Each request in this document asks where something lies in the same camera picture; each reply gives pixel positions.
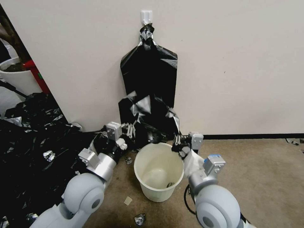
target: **white adhesive hook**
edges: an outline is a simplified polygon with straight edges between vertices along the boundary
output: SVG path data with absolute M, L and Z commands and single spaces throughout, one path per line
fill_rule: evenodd
M 144 25 L 152 23 L 152 10 L 142 10 L 142 23 Z

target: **plastic bucket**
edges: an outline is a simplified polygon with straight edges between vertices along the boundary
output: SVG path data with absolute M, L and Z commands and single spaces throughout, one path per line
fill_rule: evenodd
M 148 144 L 137 154 L 134 172 L 142 192 L 151 201 L 163 202 L 184 176 L 183 161 L 169 144 Z

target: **black garbage bag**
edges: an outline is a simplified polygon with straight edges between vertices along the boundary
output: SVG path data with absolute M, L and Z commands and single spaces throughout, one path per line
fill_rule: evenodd
M 167 142 L 180 133 L 175 111 L 155 94 L 142 97 L 134 91 L 118 106 L 121 123 L 135 122 L 137 148 L 148 143 Z
M 0 216 L 29 227 L 29 215 L 60 203 L 70 179 L 86 172 L 78 153 L 96 134 L 69 124 L 50 94 L 29 96 L 5 116 L 21 117 L 22 126 L 0 120 Z
M 39 130 L 55 124 L 68 124 L 52 94 L 33 93 L 24 102 L 6 110 L 6 118 L 22 117 L 22 126 Z
M 120 63 L 126 93 L 155 94 L 174 107 L 177 54 L 155 43 L 152 24 L 140 29 L 140 43 Z

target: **white wall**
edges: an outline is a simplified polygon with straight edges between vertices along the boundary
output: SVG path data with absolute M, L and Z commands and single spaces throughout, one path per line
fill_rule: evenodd
M 178 54 L 181 129 L 303 133 L 302 0 L 0 0 L 69 121 L 119 121 L 120 60 L 138 44 L 140 11 Z

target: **red object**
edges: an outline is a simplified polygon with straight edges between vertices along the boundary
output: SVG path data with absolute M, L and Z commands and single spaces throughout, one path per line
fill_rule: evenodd
M 46 94 L 50 93 L 50 89 L 48 88 L 48 86 L 46 85 L 45 81 L 41 77 L 41 74 L 39 73 L 39 70 L 37 69 L 34 61 L 33 60 L 27 61 L 26 63 L 23 64 L 23 66 L 27 70 L 30 70 L 32 72 L 32 74 L 34 75 L 34 78 L 36 79 L 38 85 L 42 89 L 42 92 L 44 92 Z

